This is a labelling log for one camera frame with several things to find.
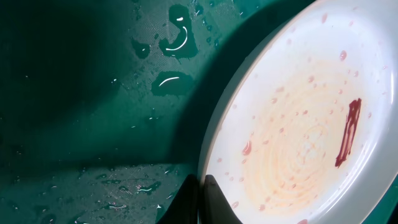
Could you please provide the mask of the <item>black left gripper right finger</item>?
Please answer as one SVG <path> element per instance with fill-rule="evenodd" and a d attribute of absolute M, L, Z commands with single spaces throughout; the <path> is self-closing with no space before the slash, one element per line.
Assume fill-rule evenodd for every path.
<path fill-rule="evenodd" d="M 212 175 L 206 175 L 202 188 L 202 223 L 242 224 Z"/>

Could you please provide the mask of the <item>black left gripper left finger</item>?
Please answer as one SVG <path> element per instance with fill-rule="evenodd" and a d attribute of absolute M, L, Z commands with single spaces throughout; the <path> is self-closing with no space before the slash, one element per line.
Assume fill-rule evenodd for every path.
<path fill-rule="evenodd" d="M 179 188 L 172 203 L 158 224 L 198 223 L 199 181 L 193 174 L 188 175 Z"/>

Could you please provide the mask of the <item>light blue plate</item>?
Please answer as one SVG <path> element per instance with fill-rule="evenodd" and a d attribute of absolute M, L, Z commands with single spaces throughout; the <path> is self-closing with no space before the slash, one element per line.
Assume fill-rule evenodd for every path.
<path fill-rule="evenodd" d="M 361 223 L 397 175 L 397 1 L 315 1 L 225 88 L 198 176 L 243 223 Z"/>

